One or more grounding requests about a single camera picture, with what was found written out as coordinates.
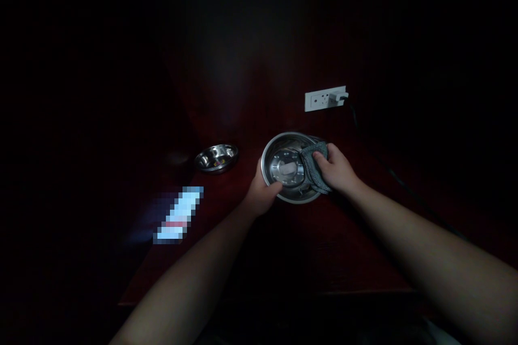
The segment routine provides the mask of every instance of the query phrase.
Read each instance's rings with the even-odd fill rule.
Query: power cord
[[[342,96],[340,97],[340,100],[345,100],[346,97],[345,96]],[[351,112],[352,112],[352,118],[354,119],[355,121],[355,127],[356,127],[356,131],[358,132],[358,135],[360,136],[360,138],[362,138],[362,133],[360,132],[360,129],[358,128],[358,120],[356,119],[356,111],[355,111],[355,108],[353,107],[353,105],[351,103],[349,103],[349,107],[351,108]],[[457,229],[455,229],[454,227],[452,227],[449,223],[447,223],[446,221],[444,221],[427,203],[424,199],[422,199],[417,193],[415,193],[410,187],[408,187],[408,185],[403,182],[401,180],[401,178],[399,178],[397,176],[397,174],[394,172],[394,170],[392,170],[375,152],[373,152],[369,146],[367,145],[367,143],[364,141],[364,144],[365,146],[367,147],[367,149],[369,150],[369,152],[376,158],[376,160],[381,163],[381,165],[383,167],[385,167],[387,169],[387,171],[390,173],[390,175],[392,175],[392,177],[401,185],[403,186],[403,188],[412,196],[414,197],[414,199],[431,215],[433,216],[437,222],[439,224],[441,224],[444,228],[446,228],[447,230],[449,230],[451,233],[459,236],[461,239],[465,240],[465,241],[469,241],[468,238],[466,236],[464,236],[462,233],[460,233]]]

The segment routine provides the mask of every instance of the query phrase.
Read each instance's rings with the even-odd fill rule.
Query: wall outlet
[[[342,106],[344,104],[343,100],[336,102],[329,99],[331,93],[345,93],[345,86],[306,93],[304,111],[318,111],[320,109]]]

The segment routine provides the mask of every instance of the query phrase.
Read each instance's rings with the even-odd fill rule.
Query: metal bowl
[[[239,150],[231,144],[209,147],[194,159],[196,168],[206,174],[221,174],[236,164]]]
[[[275,136],[266,145],[261,157],[261,172],[266,184],[279,181],[282,191],[277,195],[292,204],[304,204],[315,200],[320,193],[304,183],[304,166],[299,152],[302,148],[316,144],[311,136],[299,132],[284,132]],[[296,163],[296,170],[284,174],[281,166]]]

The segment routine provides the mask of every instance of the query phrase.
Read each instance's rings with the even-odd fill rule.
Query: dish towel
[[[304,183],[311,185],[314,191],[318,191],[322,194],[329,194],[331,188],[325,184],[322,179],[322,172],[318,167],[317,162],[313,159],[313,153],[315,151],[320,152],[325,158],[328,158],[328,148],[325,142],[320,142],[303,148],[300,152],[302,164],[304,165]]]

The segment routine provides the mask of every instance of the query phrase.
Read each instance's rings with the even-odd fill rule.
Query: bowl rim
[[[275,140],[277,140],[281,136],[286,136],[286,135],[299,135],[299,136],[307,137],[310,141],[315,142],[315,139],[313,139],[311,136],[308,136],[308,135],[303,134],[301,132],[293,132],[293,131],[291,131],[291,132],[283,132],[283,133],[278,134],[277,136],[274,136],[268,142],[266,147],[264,147],[263,153],[261,155],[261,173],[263,175],[263,180],[264,180],[264,182],[266,183],[267,186],[270,185],[270,182],[268,182],[268,180],[266,178],[266,173],[264,172],[264,163],[265,163],[265,158],[266,158],[266,150],[271,146],[271,144]],[[303,201],[294,201],[293,199],[289,199],[289,198],[286,198],[286,197],[282,196],[281,193],[277,194],[277,197],[282,199],[283,201],[288,202],[288,203],[292,203],[292,204],[295,204],[295,205],[302,205],[302,204],[305,204],[305,203],[312,202],[312,201],[316,200],[320,196],[320,194],[321,193],[316,192],[315,196],[313,196],[311,198],[308,198],[308,199],[304,199]]]
[[[229,143],[220,143],[220,144],[215,144],[214,146],[210,146],[210,147],[207,147],[207,148],[204,148],[202,152],[200,152],[199,154],[197,154],[195,157],[194,157],[194,167],[196,167],[196,169],[200,170],[200,171],[204,171],[204,172],[207,172],[207,171],[216,171],[216,170],[221,170],[223,167],[227,167],[229,166],[229,163],[225,163],[225,164],[220,164],[219,166],[216,166],[216,167],[209,167],[209,168],[200,168],[197,166],[196,164],[196,160],[198,159],[198,157],[200,157],[205,151],[207,151],[209,148],[213,148],[213,147],[217,147],[217,146],[229,146],[229,147],[232,147],[233,149],[235,149],[236,153],[234,154],[234,156],[230,157],[230,159],[228,160],[229,162],[236,159],[237,156],[239,155],[239,149],[237,146],[235,146],[234,144],[229,144]]]

